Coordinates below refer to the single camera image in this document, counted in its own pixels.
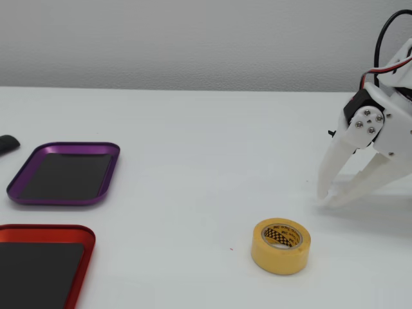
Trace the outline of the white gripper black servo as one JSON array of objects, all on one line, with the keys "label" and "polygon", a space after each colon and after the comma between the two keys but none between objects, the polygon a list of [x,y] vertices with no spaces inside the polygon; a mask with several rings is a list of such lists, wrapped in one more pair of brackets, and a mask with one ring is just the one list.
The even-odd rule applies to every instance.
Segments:
[{"label": "white gripper black servo", "polygon": [[[346,185],[332,182],[351,155],[373,145],[377,154]],[[392,95],[371,83],[351,98],[339,115],[337,130],[321,162],[317,199],[339,207],[411,174],[411,86]]]}]

